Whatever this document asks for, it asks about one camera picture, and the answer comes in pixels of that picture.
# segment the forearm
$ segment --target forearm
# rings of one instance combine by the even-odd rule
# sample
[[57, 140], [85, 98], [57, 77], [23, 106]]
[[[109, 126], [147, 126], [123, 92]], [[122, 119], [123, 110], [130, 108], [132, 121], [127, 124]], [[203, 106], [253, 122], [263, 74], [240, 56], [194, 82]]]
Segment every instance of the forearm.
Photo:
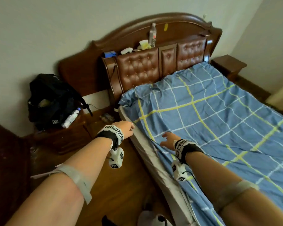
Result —
[[[65, 164], [82, 173], [93, 186], [110, 150], [111, 139], [94, 139]], [[84, 198], [76, 184], [63, 173], [49, 176], [25, 200], [7, 225], [75, 225]]]
[[[201, 152], [187, 153], [185, 159], [212, 203], [228, 185], [242, 181], [242, 178]], [[265, 195], [252, 188], [238, 195], [219, 214], [226, 225], [283, 225], [283, 212]]]

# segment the black backpack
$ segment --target black backpack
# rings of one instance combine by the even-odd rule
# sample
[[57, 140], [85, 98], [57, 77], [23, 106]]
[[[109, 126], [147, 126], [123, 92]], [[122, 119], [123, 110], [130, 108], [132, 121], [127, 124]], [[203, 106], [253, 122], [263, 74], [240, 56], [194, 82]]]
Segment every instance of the black backpack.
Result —
[[[35, 123], [36, 128], [40, 131], [61, 128], [66, 118], [78, 107], [86, 108], [92, 116], [89, 105], [82, 96], [71, 85], [61, 81], [54, 74], [38, 74], [30, 82], [30, 91], [29, 121]], [[39, 106], [39, 103], [44, 100], [46, 106]]]

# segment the wall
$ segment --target wall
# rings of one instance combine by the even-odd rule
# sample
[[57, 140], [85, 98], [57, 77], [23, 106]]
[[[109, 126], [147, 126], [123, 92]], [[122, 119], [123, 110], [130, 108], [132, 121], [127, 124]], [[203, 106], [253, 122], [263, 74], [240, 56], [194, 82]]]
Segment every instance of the wall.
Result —
[[247, 63], [240, 75], [275, 93], [283, 86], [283, 0], [264, 0], [232, 55]]
[[[0, 0], [0, 124], [24, 136], [29, 82], [128, 21], [157, 13], [207, 14], [223, 29], [214, 56], [231, 53], [262, 0]], [[86, 96], [106, 107], [107, 92]]]

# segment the gray elastic band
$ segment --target gray elastic band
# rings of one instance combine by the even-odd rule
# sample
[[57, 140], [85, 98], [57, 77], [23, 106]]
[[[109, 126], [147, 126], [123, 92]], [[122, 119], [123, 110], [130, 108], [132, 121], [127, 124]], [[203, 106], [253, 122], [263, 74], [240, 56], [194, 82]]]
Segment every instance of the gray elastic band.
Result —
[[77, 171], [75, 168], [68, 166], [68, 165], [60, 165], [55, 170], [51, 172], [52, 173], [59, 173], [63, 172], [66, 174], [69, 178], [73, 180], [73, 182], [78, 186], [79, 190], [81, 191], [87, 205], [92, 199], [92, 196], [90, 194], [91, 191], [91, 185], [88, 182], [88, 180], [85, 178], [81, 172]]
[[227, 206], [238, 195], [242, 194], [245, 190], [248, 190], [249, 188], [259, 190], [259, 186], [246, 180], [242, 180], [239, 183], [231, 184], [226, 187], [223, 191], [221, 191], [219, 199], [215, 202], [215, 204], [213, 204], [215, 211], [219, 214], [219, 212], [225, 206]]

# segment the blue plaid bedsheet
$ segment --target blue plaid bedsheet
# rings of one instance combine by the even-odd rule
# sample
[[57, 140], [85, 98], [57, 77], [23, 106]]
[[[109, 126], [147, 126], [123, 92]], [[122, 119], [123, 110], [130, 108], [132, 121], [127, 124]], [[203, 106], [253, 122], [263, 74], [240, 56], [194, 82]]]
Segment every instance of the blue plaid bedsheet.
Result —
[[[166, 131], [196, 142], [214, 160], [259, 185], [283, 210], [283, 116], [208, 63], [135, 87], [120, 105], [153, 141], [171, 175], [174, 151], [159, 146]], [[192, 176], [179, 184], [200, 226], [224, 225]]]

